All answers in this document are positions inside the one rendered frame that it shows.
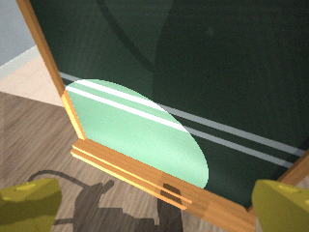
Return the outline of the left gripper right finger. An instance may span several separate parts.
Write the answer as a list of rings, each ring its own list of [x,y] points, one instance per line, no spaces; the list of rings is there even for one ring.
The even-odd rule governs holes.
[[[252,204],[263,232],[309,232],[309,189],[258,180]]]

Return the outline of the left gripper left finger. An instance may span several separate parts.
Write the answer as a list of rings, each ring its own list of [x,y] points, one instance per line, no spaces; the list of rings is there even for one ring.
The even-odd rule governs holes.
[[[0,232],[50,232],[62,202],[56,178],[0,189]]]

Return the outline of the black board with brown wooden frame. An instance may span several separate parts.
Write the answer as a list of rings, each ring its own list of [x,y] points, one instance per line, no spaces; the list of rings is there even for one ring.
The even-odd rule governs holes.
[[[15,0],[72,155],[228,232],[309,175],[309,0]]]

